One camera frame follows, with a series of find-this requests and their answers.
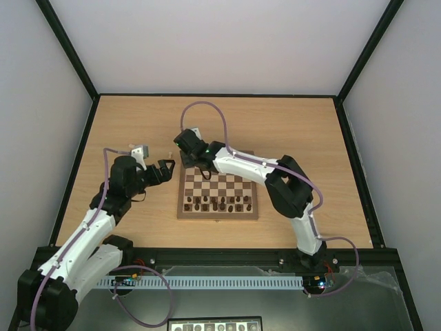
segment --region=chess square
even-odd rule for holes
[[[202,176],[202,181],[209,181],[209,172],[208,171],[204,171],[203,172],[204,176]]]
[[[243,190],[243,196],[245,196],[245,195],[251,197],[253,195],[252,189],[250,188],[250,189]]]
[[[193,205],[191,203],[185,203],[183,206],[183,212],[192,212],[193,211]]]

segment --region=robotic arm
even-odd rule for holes
[[[274,208],[291,222],[298,250],[314,257],[325,249],[326,244],[318,239],[314,216],[310,213],[311,187],[297,177],[270,166],[278,165],[307,178],[292,157],[284,155],[280,160],[264,159],[228,148],[218,141],[208,144],[201,139],[197,128],[182,131],[174,142],[181,149],[184,168],[196,166],[210,174],[235,174],[265,186]]]
[[[39,297],[36,325],[45,330],[66,330],[79,304],[96,283],[119,265],[130,264],[132,241],[112,235],[103,245],[99,244],[131,208],[133,197],[172,178],[173,160],[158,161],[158,169],[145,164],[147,154],[147,146],[136,146],[130,155],[117,157],[110,170],[104,203],[93,222],[90,221],[99,208],[104,183],[92,199],[84,220],[63,247],[38,270],[26,270],[20,276],[17,306],[24,321],[30,321],[32,304]],[[40,297],[37,291],[45,278],[47,282]]]

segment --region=wooden table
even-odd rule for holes
[[[324,206],[315,212],[323,237],[344,236],[359,248],[371,248],[347,151],[331,99],[227,97],[101,97],[72,195],[57,240],[62,245],[82,221],[91,198],[103,182],[104,147],[129,150],[146,143],[156,163],[173,152],[173,179],[148,188],[147,198],[134,203],[114,234],[138,247],[157,248],[295,248],[290,223],[279,215],[263,186],[258,187],[257,221],[178,220],[179,159],[173,139],[180,132],[182,109],[195,100],[214,102],[225,113],[229,142],[239,150],[280,158],[291,155],[322,190]],[[222,122],[209,106],[187,112],[185,126],[198,126],[205,141],[224,141]],[[110,164],[116,157],[109,155]],[[332,248],[350,247],[344,241]]]

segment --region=black enclosure edge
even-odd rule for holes
[[[85,71],[85,68],[81,63],[81,60],[78,54],[76,53],[74,46],[70,42],[68,34],[61,25],[61,22],[54,8],[50,4],[49,0],[35,0],[35,1],[39,5],[41,12],[46,18],[46,21],[49,23],[61,47],[64,49],[64,52],[68,56],[70,63],[72,64],[76,73],[78,74],[78,77],[83,82],[84,88],[87,90],[88,94],[90,95],[90,98],[92,100],[96,99],[98,97],[98,92],[96,91],[94,84],[90,80],[89,74]]]
[[[343,104],[338,98],[334,99],[334,105],[336,107],[338,122],[340,123],[340,129],[342,131],[343,140],[345,141],[346,151],[349,157],[349,162],[351,163],[353,177],[356,181],[358,195],[360,196],[360,202],[362,204],[363,212],[365,214],[365,219],[367,223],[367,228],[371,236],[372,246],[374,248],[384,247],[384,238],[381,233],[380,224],[378,223],[378,218],[373,206],[371,194],[366,182],[365,172],[363,170],[362,164],[360,162],[360,157],[353,140],[353,135],[345,109]]]
[[[50,235],[49,245],[55,245],[55,243],[57,242],[57,238],[58,238],[58,235],[59,235],[60,229],[61,229],[61,224],[63,224],[64,214],[66,213],[66,209],[68,207],[70,194],[72,193],[72,189],[74,187],[76,174],[78,173],[78,169],[80,167],[81,158],[83,157],[85,145],[88,142],[90,129],[92,128],[92,124],[94,122],[95,113],[96,113],[96,109],[98,108],[99,100],[100,100],[100,96],[95,98],[92,102],[92,107],[90,108],[88,120],[85,123],[84,131],[83,131],[83,134],[82,134],[81,140],[80,140],[80,144],[79,144],[78,150],[76,152],[74,164],[73,164],[72,170],[70,172],[68,184],[66,185],[66,190],[64,192],[63,199],[61,200],[60,209],[58,211],[58,215],[55,220],[54,227],[52,229],[52,234]]]
[[[369,37],[369,40],[366,43],[366,46],[363,48],[363,51],[358,57],[356,64],[352,68],[349,76],[343,84],[340,93],[338,94],[338,99],[340,100],[340,102],[343,102],[346,99],[347,95],[353,88],[353,85],[356,83],[358,76],[360,76],[361,72],[365,68],[366,63],[371,58],[373,51],[376,49],[378,43],[380,43],[381,38],[383,37],[384,33],[386,32],[387,28],[389,27],[390,23],[392,22],[403,2],[404,0],[390,0],[389,4],[386,7],[386,10],[377,23],[377,26],[373,30],[371,36]]]

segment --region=white wall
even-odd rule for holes
[[[441,2],[405,1],[345,102],[388,246],[441,325]]]
[[[0,330],[47,245],[91,101],[35,1],[0,1]]]
[[[389,0],[52,0],[99,92],[337,94]]]

